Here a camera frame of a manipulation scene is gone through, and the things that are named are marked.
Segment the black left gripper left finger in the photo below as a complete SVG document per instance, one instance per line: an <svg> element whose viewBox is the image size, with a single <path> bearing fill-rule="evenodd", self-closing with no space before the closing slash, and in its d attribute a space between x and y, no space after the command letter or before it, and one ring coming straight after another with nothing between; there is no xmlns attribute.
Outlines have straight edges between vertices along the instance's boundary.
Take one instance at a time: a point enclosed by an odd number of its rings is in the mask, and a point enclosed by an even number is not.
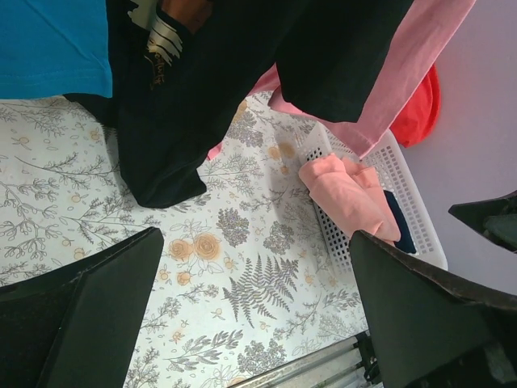
<svg viewBox="0 0 517 388"><path fill-rule="evenodd" d="M155 227L1 288L3 387L121 387L164 239Z"/></svg>

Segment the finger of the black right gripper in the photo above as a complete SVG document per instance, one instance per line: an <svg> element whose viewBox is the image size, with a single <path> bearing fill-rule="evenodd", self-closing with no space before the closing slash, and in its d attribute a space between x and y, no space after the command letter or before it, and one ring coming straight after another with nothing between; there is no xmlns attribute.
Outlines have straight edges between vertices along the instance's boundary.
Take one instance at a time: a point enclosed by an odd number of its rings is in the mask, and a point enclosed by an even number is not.
<svg viewBox="0 0 517 388"><path fill-rule="evenodd" d="M456 204L448 212L494 245L516 253L515 196Z"/></svg>

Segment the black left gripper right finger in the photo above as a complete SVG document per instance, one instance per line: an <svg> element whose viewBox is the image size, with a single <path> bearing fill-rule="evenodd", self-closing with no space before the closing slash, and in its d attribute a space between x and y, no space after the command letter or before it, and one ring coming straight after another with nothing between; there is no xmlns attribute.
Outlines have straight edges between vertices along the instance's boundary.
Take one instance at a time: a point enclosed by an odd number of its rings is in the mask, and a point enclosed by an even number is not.
<svg viewBox="0 0 517 388"><path fill-rule="evenodd" d="M350 255L386 387L514 387L516 297L364 232Z"/></svg>

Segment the salmon pink t-shirt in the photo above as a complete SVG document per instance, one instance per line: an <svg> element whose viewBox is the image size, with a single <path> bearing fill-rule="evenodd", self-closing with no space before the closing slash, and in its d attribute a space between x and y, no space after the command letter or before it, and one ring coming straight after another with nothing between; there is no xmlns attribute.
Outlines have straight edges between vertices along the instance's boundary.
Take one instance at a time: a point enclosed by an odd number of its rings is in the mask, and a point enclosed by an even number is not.
<svg viewBox="0 0 517 388"><path fill-rule="evenodd" d="M299 177L311 199L348 238L364 230L390 244L401 239L375 167L329 154L305 163Z"/></svg>

